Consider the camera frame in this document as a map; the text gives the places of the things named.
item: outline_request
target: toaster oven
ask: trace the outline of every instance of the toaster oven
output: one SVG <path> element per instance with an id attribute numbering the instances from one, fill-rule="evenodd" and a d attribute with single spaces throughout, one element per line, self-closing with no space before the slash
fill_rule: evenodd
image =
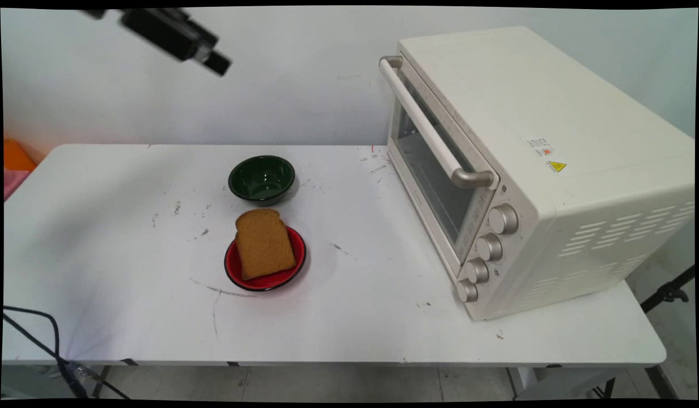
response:
<path id="1" fill-rule="evenodd" d="M 694 217 L 694 141 L 525 27 L 399 41 L 388 149 L 477 320 L 617 284 Z"/>

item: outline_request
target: bread slice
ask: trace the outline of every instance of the bread slice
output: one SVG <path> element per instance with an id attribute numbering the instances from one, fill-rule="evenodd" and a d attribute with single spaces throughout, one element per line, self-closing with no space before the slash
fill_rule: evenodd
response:
<path id="1" fill-rule="evenodd" d="M 279 212 L 258 209 L 236 220 L 236 243 L 244 281 L 296 266 L 286 225 Z"/>

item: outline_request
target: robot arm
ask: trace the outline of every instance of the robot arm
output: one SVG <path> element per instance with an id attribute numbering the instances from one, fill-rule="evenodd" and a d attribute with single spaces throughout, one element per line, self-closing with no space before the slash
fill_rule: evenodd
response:
<path id="1" fill-rule="evenodd" d="M 96 20 L 106 8 L 83 10 Z M 190 19 L 180 8 L 122 8 L 122 25 L 159 46 L 179 61 L 196 60 L 222 77 L 230 59 L 213 51 L 218 37 Z"/>

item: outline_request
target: red plate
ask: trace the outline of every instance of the red plate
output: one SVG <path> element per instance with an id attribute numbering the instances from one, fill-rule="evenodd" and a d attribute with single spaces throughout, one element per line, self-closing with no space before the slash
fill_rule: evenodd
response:
<path id="1" fill-rule="evenodd" d="M 294 251 L 296 266 L 291 269 L 276 272 L 275 274 L 243 280 L 241 277 L 241 257 L 238 255 L 236 240 L 233 240 L 231 245 L 228 245 L 226 257 L 223 260 L 228 279 L 230 279 L 233 284 L 241 289 L 251 290 L 253 292 L 276 289 L 277 287 L 283 286 L 287 282 L 294 279 L 299 271 L 302 270 L 303 263 L 306 260 L 306 245 L 303 242 L 302 236 L 299 235 L 299 233 L 293 228 L 286 227 L 286 230 L 289 233 L 289 242 L 291 243 L 291 248 Z"/>

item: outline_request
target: pink object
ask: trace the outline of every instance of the pink object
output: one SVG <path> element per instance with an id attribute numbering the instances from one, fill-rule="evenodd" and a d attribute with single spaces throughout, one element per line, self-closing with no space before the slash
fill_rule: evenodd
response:
<path id="1" fill-rule="evenodd" d="M 29 171 L 26 170 L 7 170 L 4 169 L 4 201 L 7 201 L 9 196 L 22 184 L 29 176 Z"/>

